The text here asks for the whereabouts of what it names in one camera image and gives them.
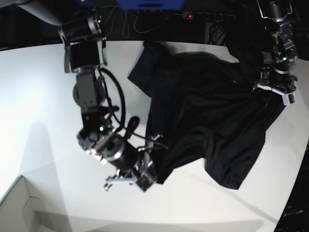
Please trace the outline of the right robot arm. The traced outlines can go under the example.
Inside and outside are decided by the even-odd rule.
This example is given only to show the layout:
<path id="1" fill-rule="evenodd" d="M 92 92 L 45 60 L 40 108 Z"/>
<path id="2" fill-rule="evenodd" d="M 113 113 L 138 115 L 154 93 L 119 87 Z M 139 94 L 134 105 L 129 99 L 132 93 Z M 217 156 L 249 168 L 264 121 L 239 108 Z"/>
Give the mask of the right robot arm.
<path id="1" fill-rule="evenodd" d="M 150 153 L 162 144 L 156 137 L 145 137 L 145 145 L 137 148 L 129 143 L 140 119 L 133 116 L 126 121 L 124 93 L 106 69 L 107 38 L 98 8 L 75 0 L 16 0 L 14 4 L 58 28 L 65 49 L 64 70 L 76 75 L 73 98 L 83 121 L 78 143 L 100 163 L 116 168 L 105 189 L 127 183 L 148 190 L 157 181 Z"/>

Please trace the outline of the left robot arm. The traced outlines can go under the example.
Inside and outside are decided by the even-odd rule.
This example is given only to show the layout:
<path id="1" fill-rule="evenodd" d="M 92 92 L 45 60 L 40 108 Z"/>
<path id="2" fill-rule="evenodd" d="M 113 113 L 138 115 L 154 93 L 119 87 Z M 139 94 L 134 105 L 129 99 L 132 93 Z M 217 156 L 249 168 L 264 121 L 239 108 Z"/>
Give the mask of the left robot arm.
<path id="1" fill-rule="evenodd" d="M 293 13 L 289 0 L 258 0 L 257 6 L 263 20 L 271 21 L 266 30 L 270 32 L 273 45 L 270 50 L 271 62 L 261 68 L 260 80 L 255 87 L 270 90 L 287 100 L 286 105 L 295 102 L 297 78 L 290 69 L 298 59 L 293 42 L 293 28 L 289 15 Z"/>

